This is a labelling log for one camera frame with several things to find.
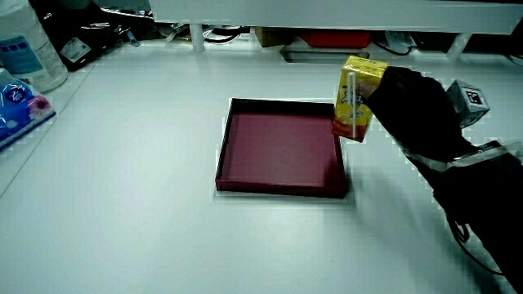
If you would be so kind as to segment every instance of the red tray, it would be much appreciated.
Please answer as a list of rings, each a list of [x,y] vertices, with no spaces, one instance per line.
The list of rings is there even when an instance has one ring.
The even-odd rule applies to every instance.
[[[345,169],[332,133],[333,104],[233,99],[218,190],[344,198]]]
[[[302,33],[302,39],[311,47],[363,49],[370,44],[368,31],[345,29],[311,29]]]

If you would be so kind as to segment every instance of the black cable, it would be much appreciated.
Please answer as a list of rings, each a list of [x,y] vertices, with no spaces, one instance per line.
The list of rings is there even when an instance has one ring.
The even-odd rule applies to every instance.
[[[523,56],[519,56],[519,55],[514,56],[514,55],[507,54],[507,55],[505,55],[505,57],[507,57],[513,64],[523,66],[522,64],[517,63],[513,58],[513,57],[516,57],[518,60],[523,60]]]
[[[462,232],[458,228],[458,224],[456,223],[456,221],[451,219],[448,215],[447,215],[447,221],[449,222],[450,232],[452,232],[454,239],[456,239],[456,242],[458,243],[458,245],[465,251],[465,253],[467,253],[467,255],[470,258],[472,258],[473,261],[475,261],[479,266],[481,266],[483,269],[490,272],[491,274],[497,274],[497,275],[504,276],[503,273],[497,272],[495,270],[491,270],[488,266],[484,265],[483,263],[481,263],[481,261],[477,260],[467,249],[465,249],[462,242],[465,243],[468,240],[468,238],[470,237],[470,235],[468,233],[468,229],[465,225],[461,225],[461,227],[463,228],[463,232]]]
[[[402,52],[393,51],[393,50],[383,46],[379,42],[376,42],[376,40],[373,40],[373,42],[374,42],[374,44],[376,44],[376,46],[382,48],[383,50],[390,52],[392,54],[398,55],[398,56],[407,56],[412,51],[412,48],[413,48],[413,46],[409,46],[409,49],[407,50],[407,52],[402,53]]]

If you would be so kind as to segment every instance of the plastic bottle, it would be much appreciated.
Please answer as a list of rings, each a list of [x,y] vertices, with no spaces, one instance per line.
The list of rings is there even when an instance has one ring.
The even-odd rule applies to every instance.
[[[40,92],[67,79],[67,68],[28,0],[0,1],[0,64]]]

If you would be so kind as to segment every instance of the juice box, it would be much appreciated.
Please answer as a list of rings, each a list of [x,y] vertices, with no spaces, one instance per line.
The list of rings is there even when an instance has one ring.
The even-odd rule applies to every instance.
[[[356,93],[360,81],[379,86],[387,63],[350,56],[342,67],[336,108],[334,110],[333,134],[363,142],[367,127],[372,119],[372,112],[363,104]]]

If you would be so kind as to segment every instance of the bottle label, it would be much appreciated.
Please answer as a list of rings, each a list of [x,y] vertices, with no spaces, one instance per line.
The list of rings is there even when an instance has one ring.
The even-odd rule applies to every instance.
[[[71,41],[67,42],[65,46],[60,50],[60,54],[65,58],[75,63],[80,58],[85,56],[91,48],[84,42],[80,41],[79,38],[72,38]]]
[[[30,74],[43,69],[22,36],[0,41],[0,61],[11,74]]]
[[[42,47],[35,50],[34,53],[42,61],[43,66],[51,76],[51,78],[56,78],[60,76],[67,69],[65,65],[60,60],[58,54],[56,54],[55,48],[52,46],[51,41],[48,41],[43,44]],[[34,78],[34,83],[38,83],[37,78]]]

